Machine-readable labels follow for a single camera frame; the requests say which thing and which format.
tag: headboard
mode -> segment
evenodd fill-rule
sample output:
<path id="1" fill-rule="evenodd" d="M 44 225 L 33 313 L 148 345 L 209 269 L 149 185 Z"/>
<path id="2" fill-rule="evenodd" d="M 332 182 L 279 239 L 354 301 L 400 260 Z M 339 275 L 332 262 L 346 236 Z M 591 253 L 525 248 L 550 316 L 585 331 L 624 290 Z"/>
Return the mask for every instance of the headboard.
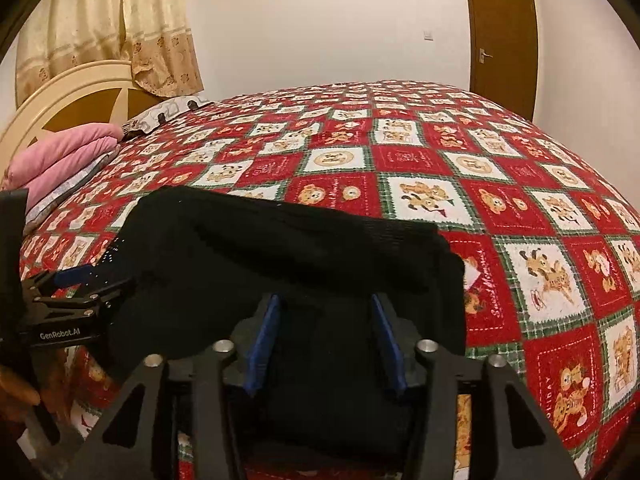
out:
<path id="1" fill-rule="evenodd" d="M 162 100 L 132 81 L 129 61 L 109 59 L 70 68 L 18 108 L 0 137 L 0 175 L 15 153 L 36 140 L 78 124 L 124 124 Z"/>

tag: pillow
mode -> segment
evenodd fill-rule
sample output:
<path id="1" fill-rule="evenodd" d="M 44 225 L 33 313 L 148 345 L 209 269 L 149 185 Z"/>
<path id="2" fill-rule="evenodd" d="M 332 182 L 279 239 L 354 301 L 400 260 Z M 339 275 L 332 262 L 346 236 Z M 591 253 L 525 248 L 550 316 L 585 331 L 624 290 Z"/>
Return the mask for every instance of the pillow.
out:
<path id="1" fill-rule="evenodd" d="M 120 153 L 120 147 L 116 146 L 112 152 L 105 153 L 76 174 L 70 176 L 56 189 L 40 200 L 27 213 L 22 236 L 26 237 L 36 230 L 53 213 L 60 204 L 87 184 L 102 168 L 109 164 Z"/>
<path id="2" fill-rule="evenodd" d="M 117 143 L 118 141 L 113 137 L 102 137 L 94 140 L 94 142 L 90 142 L 86 146 L 81 146 L 73 153 L 69 153 L 42 174 L 27 182 L 23 186 L 29 189 L 27 211 L 70 176 L 82 170 L 94 158 L 103 153 L 113 151 Z"/>
<path id="3" fill-rule="evenodd" d="M 15 155 L 4 172 L 0 189 L 18 189 L 81 146 L 103 137 L 122 140 L 123 135 L 121 127 L 110 123 L 81 124 L 57 132 Z"/>
<path id="4" fill-rule="evenodd" d="M 122 125 L 124 140 L 132 139 L 138 135 L 148 135 L 178 115 L 188 112 L 189 110 L 196 110 L 211 102 L 212 101 L 197 95 L 173 97 L 162 101 L 132 119 L 129 119 L 129 121 Z"/>

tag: beige curtain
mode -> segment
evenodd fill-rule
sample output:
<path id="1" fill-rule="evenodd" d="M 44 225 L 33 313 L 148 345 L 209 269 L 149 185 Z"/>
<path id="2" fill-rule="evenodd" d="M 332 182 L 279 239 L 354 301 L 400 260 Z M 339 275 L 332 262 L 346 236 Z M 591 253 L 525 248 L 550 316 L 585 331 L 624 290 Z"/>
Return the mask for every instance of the beige curtain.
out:
<path id="1" fill-rule="evenodd" d="M 101 59 L 127 59 L 162 97 L 202 90 L 184 0 L 42 0 L 18 37 L 19 106 L 50 78 Z"/>

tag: door handle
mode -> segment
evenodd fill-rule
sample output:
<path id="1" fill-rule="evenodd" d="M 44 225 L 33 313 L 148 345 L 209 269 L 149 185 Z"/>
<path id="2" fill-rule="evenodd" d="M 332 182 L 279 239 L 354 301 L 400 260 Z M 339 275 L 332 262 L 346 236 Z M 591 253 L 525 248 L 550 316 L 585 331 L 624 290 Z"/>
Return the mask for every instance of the door handle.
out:
<path id="1" fill-rule="evenodd" d="M 493 57 L 493 56 L 490 56 L 489 54 L 487 54 L 487 53 L 484 51 L 484 48 L 481 48 L 481 49 L 480 49 L 480 63 L 483 63 L 483 64 L 484 64 L 484 58 L 485 58 L 485 57 Z"/>

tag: black garment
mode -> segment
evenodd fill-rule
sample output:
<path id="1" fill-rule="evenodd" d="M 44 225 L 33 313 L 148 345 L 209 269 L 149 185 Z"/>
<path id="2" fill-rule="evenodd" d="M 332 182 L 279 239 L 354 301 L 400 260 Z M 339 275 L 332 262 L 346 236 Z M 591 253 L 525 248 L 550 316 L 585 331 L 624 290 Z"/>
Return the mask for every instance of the black garment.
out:
<path id="1" fill-rule="evenodd" d="M 109 332 L 120 380 L 150 353 L 180 358 L 227 338 L 277 292 L 286 308 L 260 426 L 297 444 L 392 458 L 415 407 L 384 389 L 370 295 L 386 292 L 423 337 L 462 354 L 463 268 L 434 224 L 165 187 L 133 209 L 85 290 L 137 280 Z"/>

